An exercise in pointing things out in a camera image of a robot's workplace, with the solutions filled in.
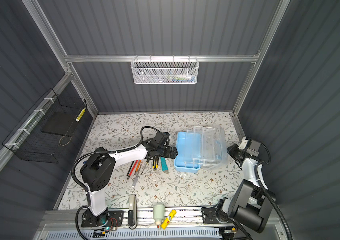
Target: blue plastic box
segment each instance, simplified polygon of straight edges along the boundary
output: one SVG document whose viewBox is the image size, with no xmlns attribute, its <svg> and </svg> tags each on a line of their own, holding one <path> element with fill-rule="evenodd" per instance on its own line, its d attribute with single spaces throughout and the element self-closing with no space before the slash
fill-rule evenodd
<svg viewBox="0 0 340 240">
<path fill-rule="evenodd" d="M 195 143 L 193 144 L 193 140 L 195 141 L 195 138 L 196 136 L 193 133 L 179 132 L 177 134 L 176 147 L 178 155 L 174 160 L 175 170 L 179 172 L 196 173 L 199 169 L 201 169 L 201 165 L 199 164 L 185 163 L 185 160 L 189 162 L 192 160 L 193 151 L 200 151 L 199 146 Z"/>
</svg>

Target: white bottle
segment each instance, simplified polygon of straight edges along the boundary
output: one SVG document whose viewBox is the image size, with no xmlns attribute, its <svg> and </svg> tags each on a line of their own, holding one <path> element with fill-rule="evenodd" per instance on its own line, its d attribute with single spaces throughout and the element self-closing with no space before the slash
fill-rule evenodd
<svg viewBox="0 0 340 240">
<path fill-rule="evenodd" d="M 161 225 L 163 220 L 165 219 L 165 205 L 161 203 L 157 203 L 154 205 L 153 219 L 155 221 L 155 224 L 159 228 L 159 225 Z"/>
</svg>

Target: white wire basket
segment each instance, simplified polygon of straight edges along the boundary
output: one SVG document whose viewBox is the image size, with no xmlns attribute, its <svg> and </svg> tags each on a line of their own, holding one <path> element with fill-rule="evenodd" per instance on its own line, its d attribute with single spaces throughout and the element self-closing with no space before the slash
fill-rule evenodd
<svg viewBox="0 0 340 240">
<path fill-rule="evenodd" d="M 131 61 L 136 84 L 196 84 L 199 62 L 195 61 Z"/>
</svg>

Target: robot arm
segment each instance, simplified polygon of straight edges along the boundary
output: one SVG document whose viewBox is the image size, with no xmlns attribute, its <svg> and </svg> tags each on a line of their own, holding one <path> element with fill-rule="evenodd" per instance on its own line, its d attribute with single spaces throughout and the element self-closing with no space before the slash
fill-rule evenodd
<svg viewBox="0 0 340 240">
<path fill-rule="evenodd" d="M 244 180 L 232 199 L 219 200 L 215 211 L 219 222 L 225 223 L 229 220 L 235 220 L 258 233 L 261 233 L 265 228 L 273 208 L 270 201 L 265 198 L 258 183 L 258 180 L 260 180 L 262 185 L 268 189 L 263 181 L 262 165 L 257 168 L 259 178 L 255 174 L 255 166 L 261 161 L 258 157 L 260 145 L 260 142 L 244 137 L 240 145 L 234 144 L 228 147 L 228 154 L 243 170 Z M 275 201 L 275 195 L 270 191 L 269 194 Z M 248 204 L 250 198 L 255 199 L 260 208 Z"/>
<path fill-rule="evenodd" d="M 142 141 L 140 145 L 128 151 L 115 151 L 113 154 L 95 154 L 82 166 L 80 173 L 88 189 L 86 192 L 87 207 L 98 217 L 107 214 L 107 205 L 103 189 L 109 183 L 115 168 L 131 161 L 161 156 L 175 158 L 177 149 L 168 146 L 170 135 L 168 132 L 157 132 L 154 138 Z"/>
</svg>

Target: white plastic grille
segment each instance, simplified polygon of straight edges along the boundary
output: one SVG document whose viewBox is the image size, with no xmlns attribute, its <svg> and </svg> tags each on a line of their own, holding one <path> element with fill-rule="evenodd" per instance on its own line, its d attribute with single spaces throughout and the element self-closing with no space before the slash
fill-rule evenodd
<svg viewBox="0 0 340 240">
<path fill-rule="evenodd" d="M 136 84 L 195 84 L 199 62 L 131 61 L 131 70 Z"/>
<path fill-rule="evenodd" d="M 93 230 L 83 230 L 82 233 L 89 239 L 153 239 L 153 238 L 185 238 L 185 237 L 208 237 L 219 239 L 219 229 L 212 227 L 182 227 L 166 228 L 158 230 L 157 228 L 137 228 L 118 229 L 115 232 L 107 233 L 104 237 L 92 238 Z M 76 230 L 49 231 L 46 240 L 53 239 L 70 239 L 81 240 Z"/>
</svg>

